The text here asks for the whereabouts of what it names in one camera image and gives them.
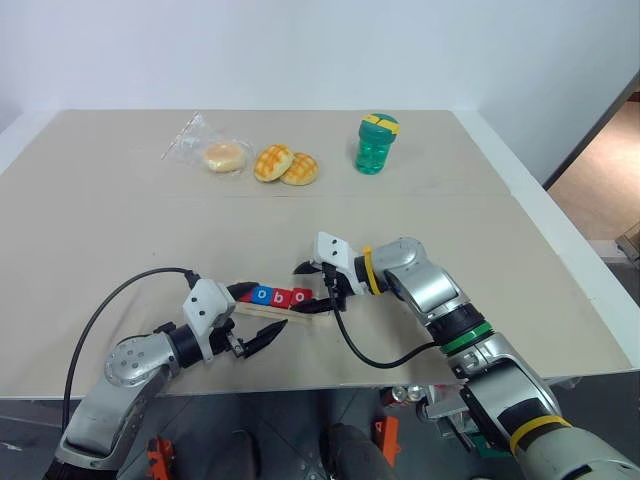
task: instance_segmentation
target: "yellow ring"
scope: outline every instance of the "yellow ring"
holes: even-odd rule
[[[509,441],[509,448],[511,449],[511,453],[513,453],[514,455],[516,454],[516,447],[518,446],[518,442],[522,440],[522,437],[524,437],[531,430],[534,430],[548,423],[559,423],[561,425],[564,425],[565,427],[571,426],[571,424],[564,418],[558,417],[557,415],[544,415],[542,417],[529,420],[524,425],[521,425],[515,432],[513,432],[513,435],[511,435],[511,440]]]
[[[367,270],[367,278],[369,279],[369,286],[374,295],[380,295],[378,284],[376,283],[376,276],[373,274],[373,264],[371,262],[371,247],[364,247],[364,268]]]

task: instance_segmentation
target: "black cable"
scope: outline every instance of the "black cable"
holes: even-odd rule
[[[340,316],[340,310],[338,309],[338,304],[336,302],[336,297],[333,292],[333,288],[331,286],[327,286],[327,288],[329,290],[329,300],[331,301],[331,308],[333,308],[333,313],[336,316],[336,321],[338,322],[338,328],[340,328],[340,332],[344,337],[344,341],[347,342],[347,345],[349,345],[349,348],[353,353],[355,353],[356,357],[358,357],[367,365],[370,365],[375,368],[380,368],[380,369],[396,368],[402,365],[403,363],[408,362],[413,357],[415,357],[421,352],[424,352],[428,348],[433,348],[436,346],[435,342],[427,342],[424,345],[420,345],[419,347],[414,348],[405,356],[403,356],[402,358],[399,358],[395,362],[381,363],[381,362],[376,362],[374,360],[371,360],[366,355],[364,355],[360,350],[358,350],[358,347],[355,346],[355,344],[351,340],[351,337],[349,337],[349,334],[347,333],[347,329],[345,328],[344,323],[342,322],[342,317]]]
[[[163,267],[163,268],[154,268],[153,270],[147,270],[146,272],[139,273],[135,277],[131,277],[129,280],[121,284],[118,288],[116,288],[113,292],[109,294],[107,298],[100,304],[98,309],[93,313],[89,321],[82,330],[80,334],[80,338],[78,339],[78,343],[76,344],[76,349],[73,351],[73,356],[71,357],[71,363],[69,364],[69,370],[67,371],[67,381],[64,385],[64,398],[62,400],[62,433],[67,428],[69,424],[69,412],[71,410],[71,385],[73,384],[73,375],[76,371],[76,365],[78,364],[78,359],[80,358],[80,352],[82,351],[82,346],[84,345],[84,341],[87,339],[87,335],[89,335],[89,331],[93,324],[98,319],[98,316],[102,313],[105,307],[113,300],[122,290],[127,288],[133,282],[140,280],[141,278],[148,277],[150,275],[154,275],[156,273],[166,273],[166,272],[175,272],[182,273],[189,283],[189,287],[193,288],[195,283],[198,281],[200,276],[197,273],[194,273],[192,270],[187,270],[186,268],[178,268],[178,267]]]

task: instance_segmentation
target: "white wall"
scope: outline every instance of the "white wall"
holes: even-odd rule
[[[4,3],[20,108],[477,108],[540,181],[640,68],[637,0]]]

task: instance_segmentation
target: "floor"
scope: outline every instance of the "floor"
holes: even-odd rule
[[[640,462],[639,390],[640,374],[626,373],[584,378],[574,389],[558,388],[556,394],[570,422]],[[0,402],[0,480],[42,478],[59,436],[59,406],[54,401]],[[21,409],[28,414],[20,415]],[[400,420],[399,479],[522,479],[512,458],[481,459],[467,453],[455,438],[442,439],[435,424],[421,423],[412,406],[384,409],[375,389],[156,399],[120,478],[145,478],[144,442],[158,433],[175,443],[181,478],[215,478],[226,439],[244,428],[259,443],[260,478],[322,480],[326,475],[317,439],[324,425],[342,421],[369,433],[372,421],[385,413]]]
[[[640,220],[640,102],[625,102],[549,194],[587,240]]]

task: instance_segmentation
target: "green bottle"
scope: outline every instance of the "green bottle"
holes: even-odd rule
[[[391,144],[398,135],[399,125],[395,118],[384,113],[371,113],[360,123],[360,145],[356,157],[356,168],[373,175],[384,167]]]

